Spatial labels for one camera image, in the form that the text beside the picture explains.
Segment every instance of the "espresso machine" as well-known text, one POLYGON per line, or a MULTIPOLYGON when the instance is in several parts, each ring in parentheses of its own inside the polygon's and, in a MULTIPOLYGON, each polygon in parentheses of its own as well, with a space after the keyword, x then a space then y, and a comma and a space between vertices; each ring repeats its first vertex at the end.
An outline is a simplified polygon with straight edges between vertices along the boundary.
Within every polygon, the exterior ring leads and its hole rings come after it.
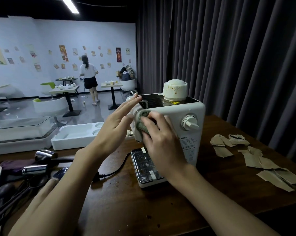
MULTIPOLYGON (((180 139, 187 162, 195 166, 205 117, 205 105, 187 94, 187 83, 180 79, 172 79, 164 84, 163 93, 141 95, 142 101, 130 112, 135 116, 131 129, 135 140, 142 142, 142 134, 136 128, 136 119, 138 119, 136 114, 145 109, 169 116, 180 139)), ((131 155, 141 188, 166 181, 159 174, 145 148, 132 150, 131 155)))

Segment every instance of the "white wall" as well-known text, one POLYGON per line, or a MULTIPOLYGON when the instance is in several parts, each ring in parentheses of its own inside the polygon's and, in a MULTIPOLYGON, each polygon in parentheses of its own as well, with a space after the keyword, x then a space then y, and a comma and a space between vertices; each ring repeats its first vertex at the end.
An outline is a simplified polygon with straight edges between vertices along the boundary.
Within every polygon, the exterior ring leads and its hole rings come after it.
MULTIPOLYGON (((15 64, 0 65, 0 84, 10 84, 11 87, 1 89, 2 96, 9 98, 44 96, 40 93, 40 83, 53 81, 66 76, 79 77, 79 71, 74 71, 72 64, 78 68, 82 64, 78 57, 87 53, 89 62, 93 63, 99 71, 96 76, 99 83, 106 80, 117 79, 115 72, 123 67, 123 63, 130 64, 136 72, 136 42, 134 23, 108 23, 85 21, 35 20, 30 17, 0 18, 0 48, 7 58, 12 58, 15 64), (33 44, 42 68, 41 72, 35 70, 32 57, 26 45, 33 44), (64 63, 60 54, 59 45, 65 45, 69 62, 64 63), (117 63, 116 47, 122 51, 122 63, 117 63), (73 48, 78 49, 78 56, 73 55, 73 48), (110 48, 112 55, 107 55, 110 48), (126 55, 126 48, 131 55, 126 55), (19 56, 24 57, 26 63, 21 63, 19 56)), ((83 91, 83 83, 78 83, 83 91)))

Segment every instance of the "white dial knob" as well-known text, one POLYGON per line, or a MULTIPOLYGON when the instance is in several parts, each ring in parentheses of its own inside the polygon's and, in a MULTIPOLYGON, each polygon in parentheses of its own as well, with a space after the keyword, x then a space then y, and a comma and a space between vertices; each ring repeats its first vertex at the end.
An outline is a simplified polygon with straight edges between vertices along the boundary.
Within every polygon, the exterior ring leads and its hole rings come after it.
POLYGON ((198 130, 197 119, 193 115, 186 116, 182 121, 182 127, 187 130, 198 130))

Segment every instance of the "white tape strip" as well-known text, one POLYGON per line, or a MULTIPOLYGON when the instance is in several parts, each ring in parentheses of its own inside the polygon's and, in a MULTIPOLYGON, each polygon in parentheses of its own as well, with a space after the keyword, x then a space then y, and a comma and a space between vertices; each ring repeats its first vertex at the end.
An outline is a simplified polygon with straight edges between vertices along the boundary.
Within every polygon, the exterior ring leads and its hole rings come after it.
POLYGON ((154 175, 154 173, 153 173, 152 170, 150 170, 149 173, 150 173, 150 175, 151 175, 151 177, 152 177, 153 180, 156 180, 157 179, 157 177, 154 175))

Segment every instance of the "curtain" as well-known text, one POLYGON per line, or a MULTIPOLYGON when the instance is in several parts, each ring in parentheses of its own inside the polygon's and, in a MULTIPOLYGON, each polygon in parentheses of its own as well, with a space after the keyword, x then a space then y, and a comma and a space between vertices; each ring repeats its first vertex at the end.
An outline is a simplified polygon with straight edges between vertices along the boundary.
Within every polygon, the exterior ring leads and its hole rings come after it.
POLYGON ((296 0, 141 0, 141 93, 189 96, 296 162, 296 0))

